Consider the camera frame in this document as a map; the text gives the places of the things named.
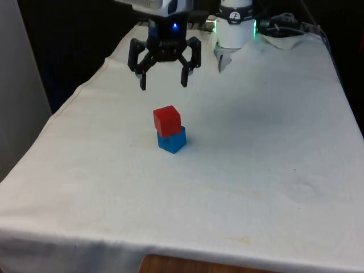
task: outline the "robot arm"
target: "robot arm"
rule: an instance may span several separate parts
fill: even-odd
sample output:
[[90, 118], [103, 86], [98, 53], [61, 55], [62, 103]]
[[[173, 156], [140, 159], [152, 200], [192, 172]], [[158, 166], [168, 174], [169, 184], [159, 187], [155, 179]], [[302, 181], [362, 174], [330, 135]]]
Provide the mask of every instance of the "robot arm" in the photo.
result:
[[[187, 86], [188, 77], [201, 66], [201, 42], [196, 37], [186, 40], [188, 12], [193, 0], [116, 0], [131, 4], [133, 9], [149, 17], [146, 42], [132, 39], [130, 42], [128, 66], [140, 79], [140, 87], [146, 89], [147, 72], [156, 63], [176, 61], [182, 63], [181, 84]], [[183, 52], [191, 47], [192, 57], [187, 61]], [[139, 55], [148, 50], [138, 63]]]
[[173, 14], [189, 12], [193, 9], [193, 0], [116, 0], [130, 4], [133, 9], [150, 16], [169, 17]]

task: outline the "black background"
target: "black background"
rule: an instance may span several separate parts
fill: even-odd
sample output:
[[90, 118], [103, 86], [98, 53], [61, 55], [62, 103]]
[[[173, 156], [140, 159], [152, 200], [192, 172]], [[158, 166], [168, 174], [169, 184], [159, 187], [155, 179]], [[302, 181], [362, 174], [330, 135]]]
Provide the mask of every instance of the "black background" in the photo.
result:
[[[195, 0], [195, 9], [217, 11], [220, 0]], [[306, 0], [326, 31], [345, 93], [364, 133], [364, 1]], [[310, 22], [299, 0], [257, 0], [270, 15], [293, 12]], [[138, 18], [128, 5], [112, 0], [19, 0], [51, 108], [56, 111], [95, 74]]]

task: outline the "blue cube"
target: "blue cube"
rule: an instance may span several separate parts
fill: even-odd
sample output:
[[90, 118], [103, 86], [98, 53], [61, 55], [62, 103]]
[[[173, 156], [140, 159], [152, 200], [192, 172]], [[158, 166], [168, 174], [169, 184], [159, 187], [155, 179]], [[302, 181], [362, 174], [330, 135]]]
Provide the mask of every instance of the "blue cube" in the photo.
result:
[[171, 135], [168, 138], [162, 138], [158, 133], [158, 146], [172, 154], [177, 153], [186, 145], [186, 128], [182, 126], [182, 132]]

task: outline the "red cube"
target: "red cube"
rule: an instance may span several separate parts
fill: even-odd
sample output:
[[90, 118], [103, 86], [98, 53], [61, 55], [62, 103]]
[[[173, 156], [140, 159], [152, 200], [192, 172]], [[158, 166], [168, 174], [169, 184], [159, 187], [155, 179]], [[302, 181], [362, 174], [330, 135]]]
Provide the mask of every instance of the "red cube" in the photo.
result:
[[162, 138], [168, 138], [182, 132], [181, 115], [173, 106], [153, 111], [154, 126]]

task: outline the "stacked cubes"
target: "stacked cubes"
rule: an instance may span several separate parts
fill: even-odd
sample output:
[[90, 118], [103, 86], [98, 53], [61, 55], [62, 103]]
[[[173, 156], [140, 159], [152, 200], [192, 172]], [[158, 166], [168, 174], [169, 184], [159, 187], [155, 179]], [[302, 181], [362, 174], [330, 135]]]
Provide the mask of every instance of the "stacked cubes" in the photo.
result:
[[153, 111], [158, 146], [173, 154], [186, 145], [186, 129], [181, 126], [181, 115], [173, 106]]

